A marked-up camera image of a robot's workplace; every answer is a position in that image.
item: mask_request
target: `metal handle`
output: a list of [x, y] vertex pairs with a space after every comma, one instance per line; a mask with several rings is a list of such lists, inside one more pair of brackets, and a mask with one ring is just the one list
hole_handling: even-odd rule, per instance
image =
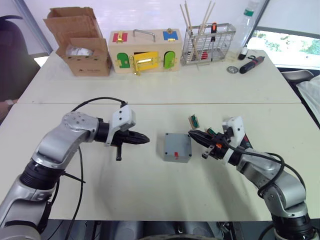
[[132, 31], [133, 32], [133, 36], [136, 36], [136, 32], [142, 33], [142, 34], [149, 34], [153, 36], [153, 41], [156, 42], [156, 35], [153, 32], [150, 31], [143, 31], [143, 30], [139, 30], [139, 29], [135, 29]]

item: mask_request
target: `metal wire basket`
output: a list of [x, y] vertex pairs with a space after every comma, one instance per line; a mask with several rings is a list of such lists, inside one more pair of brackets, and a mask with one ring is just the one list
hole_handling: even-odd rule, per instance
[[236, 32], [235, 27], [229, 23], [217, 24], [216, 33], [211, 33], [211, 23], [207, 23], [202, 34], [196, 32], [199, 26], [185, 31], [182, 51], [182, 62], [185, 65], [204, 62], [214, 62], [225, 59], [231, 41]]

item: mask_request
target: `white table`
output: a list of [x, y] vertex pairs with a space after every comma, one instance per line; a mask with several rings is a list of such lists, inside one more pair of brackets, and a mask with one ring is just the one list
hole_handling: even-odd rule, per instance
[[[16, 104], [0, 127], [0, 199], [28, 163], [42, 137], [73, 104]], [[81, 109], [107, 121], [118, 105], [90, 104]], [[262, 221], [271, 216], [257, 190], [232, 165], [202, 159], [202, 146], [192, 141], [189, 163], [163, 161], [164, 135], [187, 133], [188, 116], [196, 114], [201, 128], [222, 130], [222, 120], [241, 115], [246, 133], [259, 151], [278, 153], [299, 171], [307, 188], [311, 218], [320, 217], [320, 131], [301, 104], [131, 105], [132, 129], [150, 143], [124, 144], [122, 161], [114, 147], [83, 143], [84, 185], [79, 220]], [[76, 153], [66, 171], [80, 176]], [[50, 218], [71, 219], [80, 184], [61, 177]]]
[[265, 59], [245, 74], [231, 74], [226, 69], [230, 65], [239, 68], [249, 59], [188, 65], [176, 72], [141, 76], [112, 70], [108, 77], [76, 77], [53, 52], [19, 103], [78, 104], [102, 96], [121, 98], [130, 104], [301, 102], [264, 51], [251, 50], [248, 55], [265, 56]]

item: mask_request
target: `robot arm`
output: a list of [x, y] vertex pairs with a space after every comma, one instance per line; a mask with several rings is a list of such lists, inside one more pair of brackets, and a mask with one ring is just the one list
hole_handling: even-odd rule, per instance
[[0, 240], [39, 240], [51, 211], [48, 200], [79, 145], [97, 141], [116, 146], [116, 159], [121, 160], [122, 143], [149, 142], [145, 135], [129, 131], [135, 124], [135, 113], [128, 105], [116, 111], [109, 123], [81, 112], [67, 113], [42, 139], [0, 205]]
[[[189, 135], [207, 148], [202, 154], [203, 158], [211, 156], [225, 164], [236, 166], [237, 171], [262, 190], [279, 172], [281, 165], [261, 157], [263, 155], [275, 159], [270, 154], [240, 146], [245, 136], [241, 117], [230, 118], [222, 127], [223, 134], [210, 135], [200, 130], [190, 130]], [[319, 240], [308, 215], [305, 187], [297, 178], [283, 171], [261, 195], [271, 213], [276, 239]]]

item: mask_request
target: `yellow door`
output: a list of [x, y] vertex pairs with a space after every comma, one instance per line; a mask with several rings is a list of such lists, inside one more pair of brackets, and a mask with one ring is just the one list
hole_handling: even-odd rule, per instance
[[135, 71], [145, 71], [148, 69], [155, 69], [158, 67], [158, 52], [148, 51], [133, 55]]

